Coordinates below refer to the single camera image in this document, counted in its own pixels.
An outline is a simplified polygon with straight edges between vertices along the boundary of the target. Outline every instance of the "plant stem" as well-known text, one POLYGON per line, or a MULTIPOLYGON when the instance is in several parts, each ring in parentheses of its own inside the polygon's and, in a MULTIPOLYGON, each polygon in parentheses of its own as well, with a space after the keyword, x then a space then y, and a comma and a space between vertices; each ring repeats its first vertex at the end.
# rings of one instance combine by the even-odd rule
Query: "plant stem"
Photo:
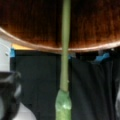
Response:
POLYGON ((60 89, 68 92, 68 46, 70 39, 70 0, 63 0, 62 16, 62 58, 60 89))

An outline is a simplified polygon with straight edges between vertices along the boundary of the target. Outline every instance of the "dark background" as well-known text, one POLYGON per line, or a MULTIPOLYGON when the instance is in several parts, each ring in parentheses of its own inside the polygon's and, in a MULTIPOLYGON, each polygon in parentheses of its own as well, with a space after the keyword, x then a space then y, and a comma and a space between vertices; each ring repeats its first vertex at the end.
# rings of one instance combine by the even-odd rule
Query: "dark background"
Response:
MULTIPOLYGON (((21 101, 37 120, 55 120, 61 56, 37 51, 15 51, 11 70, 22 75, 21 101)), ((69 60, 72 120, 116 120, 119 58, 101 63, 69 60)))

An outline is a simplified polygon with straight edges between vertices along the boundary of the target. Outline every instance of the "white object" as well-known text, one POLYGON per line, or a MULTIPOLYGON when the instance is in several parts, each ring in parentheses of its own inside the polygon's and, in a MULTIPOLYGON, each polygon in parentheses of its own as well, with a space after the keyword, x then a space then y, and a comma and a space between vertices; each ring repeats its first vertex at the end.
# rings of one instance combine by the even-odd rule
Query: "white object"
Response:
POLYGON ((18 114, 13 120, 36 120, 36 118, 34 114, 21 103, 18 114))
POLYGON ((0 38, 0 71, 10 71, 11 43, 0 38))
MULTIPOLYGON (((0 71, 10 71, 10 52, 12 43, 0 38, 0 71)), ((13 120, 36 120, 33 113, 20 103, 18 114, 13 120)))

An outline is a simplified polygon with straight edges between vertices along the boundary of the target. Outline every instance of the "brown surface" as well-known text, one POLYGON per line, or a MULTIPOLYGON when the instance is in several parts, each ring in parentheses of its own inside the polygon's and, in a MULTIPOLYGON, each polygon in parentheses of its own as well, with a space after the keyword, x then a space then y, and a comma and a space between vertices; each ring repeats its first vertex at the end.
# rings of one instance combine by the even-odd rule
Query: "brown surface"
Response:
MULTIPOLYGON (((120 0, 72 0, 69 51, 120 45, 120 0)), ((1 37, 37 50, 61 51, 62 0, 0 0, 1 37)))

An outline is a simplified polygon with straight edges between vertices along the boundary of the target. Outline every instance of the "wooden surface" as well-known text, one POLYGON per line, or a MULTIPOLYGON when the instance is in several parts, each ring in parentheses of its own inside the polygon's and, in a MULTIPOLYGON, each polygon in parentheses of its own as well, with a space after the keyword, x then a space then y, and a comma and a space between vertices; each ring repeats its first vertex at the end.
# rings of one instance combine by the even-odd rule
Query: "wooden surface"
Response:
POLYGON ((15 50, 34 50, 25 46, 21 46, 18 44, 12 44, 12 48, 14 48, 15 50))
MULTIPOLYGON (((69 51, 120 45, 120 0, 72 0, 69 51)), ((33 49, 61 52, 62 0, 0 0, 0 36, 33 49)))

